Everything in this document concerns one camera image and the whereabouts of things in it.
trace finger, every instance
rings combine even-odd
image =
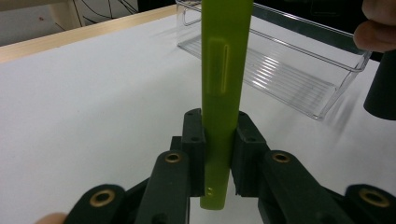
[[[396,27],[366,21],[356,28],[353,40],[359,49],[377,52],[396,49]]]
[[[66,214],[64,213],[54,213],[42,217],[35,224],[63,224],[66,219]]]
[[[396,26],[395,0],[364,0],[361,10],[370,21]]]

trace clear plastic bin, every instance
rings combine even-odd
[[[198,58],[200,6],[201,1],[177,0],[177,45]],[[313,119],[323,119],[370,55],[357,49],[351,34],[255,4],[244,80]]]

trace black cylindrical object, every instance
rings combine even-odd
[[[382,56],[364,109],[378,118],[396,120],[396,50]]]

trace white tabletop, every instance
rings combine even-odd
[[[362,107],[369,62],[323,121],[244,84],[247,112],[272,149],[293,153],[323,186],[367,183],[396,195],[396,122]],[[0,223],[68,212],[97,185],[149,177],[201,106],[201,61],[178,49],[176,17],[0,63]],[[260,223],[257,200],[220,212],[191,201],[191,223]]]

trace green handle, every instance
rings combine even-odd
[[[205,209],[220,210],[225,203],[252,9],[252,0],[202,2]]]

